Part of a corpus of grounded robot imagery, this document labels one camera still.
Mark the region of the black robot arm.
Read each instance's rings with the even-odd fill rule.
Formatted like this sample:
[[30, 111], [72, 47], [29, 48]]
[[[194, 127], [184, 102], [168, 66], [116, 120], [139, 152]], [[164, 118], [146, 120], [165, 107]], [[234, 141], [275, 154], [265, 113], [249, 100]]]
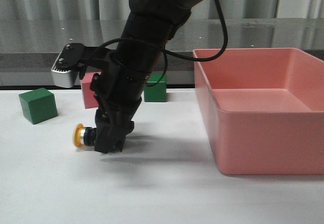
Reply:
[[91, 89], [99, 107], [95, 129], [86, 129], [84, 142], [95, 151], [120, 151], [134, 128], [133, 116], [166, 43], [188, 20], [191, 9], [203, 0], [129, 0], [130, 14], [116, 50], [105, 56]]

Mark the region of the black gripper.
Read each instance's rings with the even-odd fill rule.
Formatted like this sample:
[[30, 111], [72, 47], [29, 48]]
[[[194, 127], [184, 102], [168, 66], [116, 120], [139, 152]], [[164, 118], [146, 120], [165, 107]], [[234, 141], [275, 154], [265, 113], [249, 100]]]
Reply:
[[90, 65], [101, 69], [91, 83], [99, 103], [94, 150], [121, 152], [126, 136], [134, 130], [132, 118], [153, 71], [153, 51], [95, 51]]

